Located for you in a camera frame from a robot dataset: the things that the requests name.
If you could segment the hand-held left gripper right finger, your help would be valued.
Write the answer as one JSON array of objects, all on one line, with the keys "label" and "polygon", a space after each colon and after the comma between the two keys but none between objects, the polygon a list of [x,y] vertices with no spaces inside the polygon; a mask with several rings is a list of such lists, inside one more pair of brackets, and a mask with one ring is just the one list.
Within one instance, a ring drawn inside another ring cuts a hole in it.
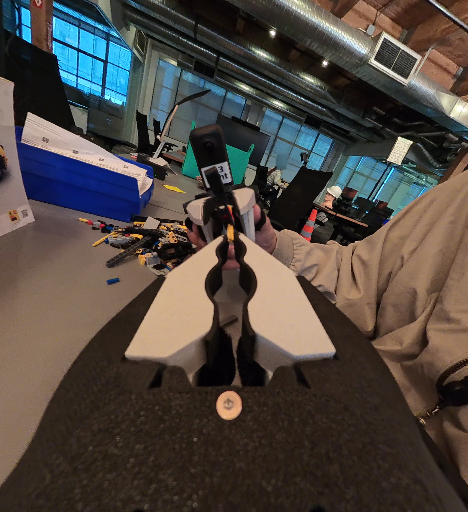
[{"label": "hand-held left gripper right finger", "polygon": [[245,235],[237,236],[246,294],[237,367],[243,386],[263,386],[279,367],[335,357],[336,349],[297,276]]}]

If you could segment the long dark grey beam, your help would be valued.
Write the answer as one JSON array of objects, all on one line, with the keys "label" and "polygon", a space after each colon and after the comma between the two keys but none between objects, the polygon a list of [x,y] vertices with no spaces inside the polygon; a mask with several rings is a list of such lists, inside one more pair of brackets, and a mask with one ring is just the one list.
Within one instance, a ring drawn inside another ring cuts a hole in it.
[{"label": "long dark grey beam", "polygon": [[227,240],[233,244],[235,240],[235,220],[233,216],[233,195],[225,188],[217,167],[205,171],[210,192],[212,193],[213,210],[216,217],[223,225]]}]

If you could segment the pile of brick pieces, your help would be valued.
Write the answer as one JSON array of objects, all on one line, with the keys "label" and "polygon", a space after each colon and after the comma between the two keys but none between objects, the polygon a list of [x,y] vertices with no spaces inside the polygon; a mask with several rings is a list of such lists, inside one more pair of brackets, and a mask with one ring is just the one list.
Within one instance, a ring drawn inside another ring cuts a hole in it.
[{"label": "pile of brick pieces", "polygon": [[187,237],[186,226],[178,220],[136,216],[134,221],[123,226],[104,220],[78,220],[102,233],[93,247],[108,245],[117,250],[106,261],[107,268],[137,259],[154,275],[166,276],[197,252],[196,246]]}]

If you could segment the person's right forearm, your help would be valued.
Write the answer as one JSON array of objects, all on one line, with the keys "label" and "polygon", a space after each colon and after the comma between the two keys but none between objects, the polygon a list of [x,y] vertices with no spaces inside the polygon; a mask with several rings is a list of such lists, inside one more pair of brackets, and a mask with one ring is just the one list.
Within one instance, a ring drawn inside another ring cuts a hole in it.
[{"label": "person's right forearm", "polygon": [[272,255],[307,279],[368,338],[377,317],[378,274],[385,230],[349,246],[313,244],[290,230],[276,233]]}]

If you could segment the person's right hand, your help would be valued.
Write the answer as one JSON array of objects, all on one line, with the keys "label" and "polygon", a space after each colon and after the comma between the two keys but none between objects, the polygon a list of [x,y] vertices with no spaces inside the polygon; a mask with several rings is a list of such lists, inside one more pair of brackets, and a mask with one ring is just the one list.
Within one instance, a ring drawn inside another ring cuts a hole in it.
[{"label": "person's right hand", "polygon": [[[272,253],[276,247],[277,236],[276,231],[271,225],[269,219],[265,220],[265,223],[262,224],[261,218],[262,213],[258,206],[254,207],[254,221],[255,225],[261,228],[260,230],[255,232],[256,236],[256,244],[262,247],[266,252]],[[201,250],[203,247],[207,245],[207,241],[202,238],[201,227],[194,224],[191,220],[185,220],[187,237],[190,242],[196,246],[197,250]],[[233,244],[230,244],[228,249],[228,257],[223,265],[223,270],[237,270],[239,269],[239,264],[235,259],[235,250]]]}]

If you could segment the teal green storage box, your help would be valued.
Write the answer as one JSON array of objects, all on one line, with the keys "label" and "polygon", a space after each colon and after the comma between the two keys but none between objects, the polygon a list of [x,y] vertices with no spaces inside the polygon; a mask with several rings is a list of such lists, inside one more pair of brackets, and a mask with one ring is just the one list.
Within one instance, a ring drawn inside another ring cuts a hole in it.
[{"label": "teal green storage box", "polygon": [[[243,183],[244,176],[249,165],[249,157],[251,155],[253,148],[254,145],[251,145],[249,151],[245,152],[243,150],[239,150],[229,145],[226,145],[226,150],[230,162],[231,174],[233,182],[236,185]],[[192,179],[195,179],[197,176],[199,176],[199,168],[190,142],[187,145],[186,156],[182,164],[181,173],[183,176]]]}]

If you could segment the black monitor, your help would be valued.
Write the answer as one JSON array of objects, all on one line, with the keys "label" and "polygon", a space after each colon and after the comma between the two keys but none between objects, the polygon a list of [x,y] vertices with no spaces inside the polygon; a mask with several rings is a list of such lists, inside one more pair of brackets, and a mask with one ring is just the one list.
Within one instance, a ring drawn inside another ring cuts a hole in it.
[{"label": "black monitor", "polygon": [[260,131],[257,126],[249,126],[248,123],[240,119],[222,114],[217,116],[217,125],[222,128],[226,145],[245,152],[248,152],[251,145],[254,145],[249,157],[249,164],[254,167],[260,165],[270,141],[269,135]]}]

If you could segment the black device with green light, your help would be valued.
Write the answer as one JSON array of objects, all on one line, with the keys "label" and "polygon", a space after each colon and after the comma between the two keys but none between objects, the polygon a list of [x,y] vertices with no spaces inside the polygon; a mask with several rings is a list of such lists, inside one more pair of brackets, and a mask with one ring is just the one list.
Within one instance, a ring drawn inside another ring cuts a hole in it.
[{"label": "black device with green light", "polygon": [[166,179],[167,174],[171,171],[171,167],[164,158],[153,158],[146,153],[137,153],[137,163],[150,166],[153,170],[154,178],[160,181],[164,181]]}]

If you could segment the orange traffic cone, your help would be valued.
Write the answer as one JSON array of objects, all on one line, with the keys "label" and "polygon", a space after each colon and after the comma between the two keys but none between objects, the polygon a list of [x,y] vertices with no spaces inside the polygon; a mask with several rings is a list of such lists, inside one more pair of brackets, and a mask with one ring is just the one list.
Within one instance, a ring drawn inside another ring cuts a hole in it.
[{"label": "orange traffic cone", "polygon": [[301,236],[307,240],[308,242],[311,242],[312,234],[315,229],[315,221],[317,217],[318,211],[317,209],[312,209],[307,221],[303,225],[303,228],[301,229]]}]

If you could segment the blue plastic storage box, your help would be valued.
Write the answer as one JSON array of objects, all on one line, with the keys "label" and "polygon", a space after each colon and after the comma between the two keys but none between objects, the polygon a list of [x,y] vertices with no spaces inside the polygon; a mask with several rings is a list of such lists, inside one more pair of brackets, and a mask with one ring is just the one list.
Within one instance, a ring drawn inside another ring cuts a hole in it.
[{"label": "blue plastic storage box", "polygon": [[134,178],[22,143],[22,132],[22,127],[15,127],[19,165],[28,199],[126,222],[141,214],[151,200],[152,167],[141,164],[149,179],[149,188],[139,195]]}]

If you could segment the blue bin with papers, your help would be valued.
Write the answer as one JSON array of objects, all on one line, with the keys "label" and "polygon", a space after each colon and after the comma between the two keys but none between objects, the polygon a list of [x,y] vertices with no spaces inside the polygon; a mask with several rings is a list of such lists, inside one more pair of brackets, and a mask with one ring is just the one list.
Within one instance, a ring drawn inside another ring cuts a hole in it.
[{"label": "blue bin with papers", "polygon": [[135,178],[139,194],[153,185],[153,178],[133,162],[126,162],[79,135],[73,134],[29,112],[22,130],[21,142],[61,156],[73,158],[105,170]]}]

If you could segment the white sign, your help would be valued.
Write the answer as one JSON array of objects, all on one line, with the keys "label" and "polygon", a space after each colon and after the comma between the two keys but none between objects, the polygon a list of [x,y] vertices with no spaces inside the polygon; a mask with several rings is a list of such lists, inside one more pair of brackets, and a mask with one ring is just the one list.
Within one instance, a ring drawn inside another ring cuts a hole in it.
[{"label": "white sign", "polygon": [[397,165],[402,164],[412,144],[412,140],[400,136],[397,137],[388,156],[385,159],[388,163]]}]

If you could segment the large black panel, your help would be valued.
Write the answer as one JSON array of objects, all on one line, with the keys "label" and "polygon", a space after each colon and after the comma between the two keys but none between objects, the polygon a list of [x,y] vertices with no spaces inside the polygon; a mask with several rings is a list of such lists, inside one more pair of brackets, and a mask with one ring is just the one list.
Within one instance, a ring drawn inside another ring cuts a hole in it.
[{"label": "large black panel", "polygon": [[75,126],[55,55],[16,36],[5,58],[5,78],[14,83],[15,126],[23,127],[28,113],[66,130]]}]

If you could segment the white air vent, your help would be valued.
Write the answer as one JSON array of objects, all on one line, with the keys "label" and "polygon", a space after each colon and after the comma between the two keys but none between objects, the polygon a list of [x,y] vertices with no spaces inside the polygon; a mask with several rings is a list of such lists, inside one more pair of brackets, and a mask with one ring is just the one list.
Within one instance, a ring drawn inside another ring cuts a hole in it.
[{"label": "white air vent", "polygon": [[381,32],[375,39],[369,65],[407,86],[415,76],[421,60],[421,55],[391,35]]}]

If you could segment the silver ventilation duct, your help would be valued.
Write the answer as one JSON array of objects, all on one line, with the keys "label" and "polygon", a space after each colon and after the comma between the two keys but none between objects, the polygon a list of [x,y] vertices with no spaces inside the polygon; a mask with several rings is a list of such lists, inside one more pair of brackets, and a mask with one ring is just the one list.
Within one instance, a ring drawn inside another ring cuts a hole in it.
[{"label": "silver ventilation duct", "polygon": [[[314,1],[229,3],[448,130],[468,133],[468,102],[418,72],[421,56],[391,36],[372,38]],[[386,38],[394,48],[417,59],[407,79],[374,60]]]}]

